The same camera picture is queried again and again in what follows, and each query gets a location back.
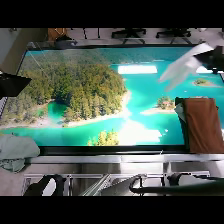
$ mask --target brown cloth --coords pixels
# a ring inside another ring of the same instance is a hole
[[[218,110],[215,99],[189,98],[184,100],[190,152],[224,153]]]

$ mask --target floor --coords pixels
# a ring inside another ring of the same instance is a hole
[[[97,39],[97,28],[86,28],[87,40],[84,39],[82,28],[68,29],[68,35],[76,39],[81,45],[83,44],[120,44],[122,40],[111,40],[111,33],[120,29],[101,28],[100,37]],[[148,28],[144,35],[147,44],[169,44],[172,38],[156,39],[156,32],[161,28]],[[206,41],[211,46],[224,45],[224,39],[220,34],[221,28],[208,28],[204,32],[192,28],[192,36],[189,40],[193,44],[197,44],[200,40]],[[138,40],[130,40],[129,43],[138,43]],[[181,38],[177,38],[174,44],[183,44]],[[181,162],[172,163],[163,166],[161,163],[151,164],[32,164],[26,166],[21,172],[14,174],[6,170],[0,169],[0,195],[1,196],[19,196],[21,195],[24,174],[68,174],[68,173],[152,173],[159,174],[165,172],[189,172],[189,171],[210,171],[211,176],[224,177],[224,161],[218,162]]]

